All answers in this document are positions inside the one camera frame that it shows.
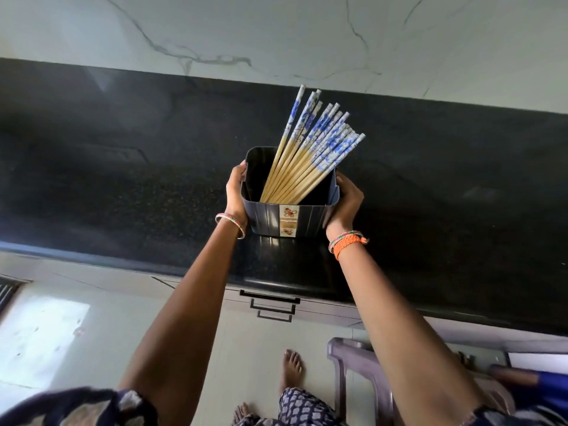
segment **black container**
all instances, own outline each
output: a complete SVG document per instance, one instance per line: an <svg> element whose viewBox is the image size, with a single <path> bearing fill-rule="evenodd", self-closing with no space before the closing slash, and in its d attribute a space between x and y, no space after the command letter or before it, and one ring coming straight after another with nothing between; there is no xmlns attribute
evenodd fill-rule
<svg viewBox="0 0 568 426"><path fill-rule="evenodd" d="M276 147L257 146L246 154L246 179L241 184L246 214L254 233L274 237L315 237L327 225L339 201L335 169L299 205L260 203Z"/></svg>

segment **foot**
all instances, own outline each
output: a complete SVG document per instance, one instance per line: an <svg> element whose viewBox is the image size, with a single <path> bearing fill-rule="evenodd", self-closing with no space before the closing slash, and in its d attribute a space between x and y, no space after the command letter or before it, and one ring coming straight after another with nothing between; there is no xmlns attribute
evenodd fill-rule
<svg viewBox="0 0 568 426"><path fill-rule="evenodd" d="M239 405L237 407L237 409L235 410L235 413L233 414L233 422L231 423L231 426L235 426L238 422L243 420L249 414L251 414L251 409L248 407L248 405L245 402L243 402L243 404Z"/></svg>
<svg viewBox="0 0 568 426"><path fill-rule="evenodd" d="M284 352L282 361L282 381L280 381L280 393L288 387L302 388L304 381L304 367L300 355L292 350Z"/></svg>

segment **person in blue clothing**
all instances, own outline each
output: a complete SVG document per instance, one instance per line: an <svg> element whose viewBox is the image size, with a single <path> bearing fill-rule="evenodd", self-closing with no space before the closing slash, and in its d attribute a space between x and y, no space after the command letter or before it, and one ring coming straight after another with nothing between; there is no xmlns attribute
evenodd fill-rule
<svg viewBox="0 0 568 426"><path fill-rule="evenodd" d="M244 164L233 169L225 213L144 335L118 389L86 387L39 394L1 416L0 426L191 423L217 330L231 256L247 223L239 193L244 171ZM337 174L337 182L342 199L326 233L330 241L343 236L333 250L405 424L566 425L547 407L531 407L510 416L489 405L436 332L381 272L364 243L352 236L363 193L343 174ZM284 354L277 419L262 419L244 404L236 410L233 424L338 425L333 410L302 388L303 368L297 353Z"/></svg>

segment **sticker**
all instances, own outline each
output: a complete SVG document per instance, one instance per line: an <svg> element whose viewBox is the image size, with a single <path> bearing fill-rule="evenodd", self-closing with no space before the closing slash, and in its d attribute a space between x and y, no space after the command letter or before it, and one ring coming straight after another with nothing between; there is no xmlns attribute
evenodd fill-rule
<svg viewBox="0 0 568 426"><path fill-rule="evenodd" d="M280 236L296 237L299 209L296 205L280 205Z"/></svg>

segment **patterned sleeve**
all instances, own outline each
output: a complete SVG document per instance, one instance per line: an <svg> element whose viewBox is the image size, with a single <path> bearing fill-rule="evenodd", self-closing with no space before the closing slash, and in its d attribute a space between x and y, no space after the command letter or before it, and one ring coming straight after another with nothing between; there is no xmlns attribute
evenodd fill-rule
<svg viewBox="0 0 568 426"><path fill-rule="evenodd" d="M40 393L0 416L0 426L155 426L154 406L133 390L91 387Z"/></svg>
<svg viewBox="0 0 568 426"><path fill-rule="evenodd" d="M521 409L514 415L481 407L462 426L568 426L568 422L556 411L541 405Z"/></svg>

